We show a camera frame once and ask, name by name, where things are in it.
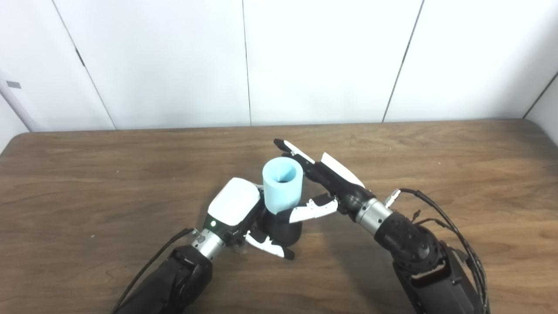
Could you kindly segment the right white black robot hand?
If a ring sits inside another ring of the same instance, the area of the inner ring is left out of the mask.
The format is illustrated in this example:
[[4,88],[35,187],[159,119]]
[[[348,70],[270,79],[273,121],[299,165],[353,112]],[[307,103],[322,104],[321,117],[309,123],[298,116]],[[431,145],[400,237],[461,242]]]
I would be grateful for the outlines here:
[[283,157],[293,159],[301,166],[304,177],[327,190],[326,194],[310,199],[306,205],[279,212],[280,223],[315,219],[335,211],[355,222],[357,215],[377,200],[349,169],[328,153],[323,153],[320,161],[314,161],[289,141],[274,139],[273,143],[283,152]]

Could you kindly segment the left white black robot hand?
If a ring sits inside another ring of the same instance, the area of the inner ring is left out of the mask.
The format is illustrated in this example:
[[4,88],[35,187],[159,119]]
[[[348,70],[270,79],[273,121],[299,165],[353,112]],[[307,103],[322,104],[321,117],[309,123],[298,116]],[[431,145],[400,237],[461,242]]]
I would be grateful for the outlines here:
[[213,261],[225,247],[252,245],[269,254],[293,260],[295,253],[279,244],[257,226],[265,211],[263,189],[240,177],[233,177],[208,207],[201,235],[194,247]]

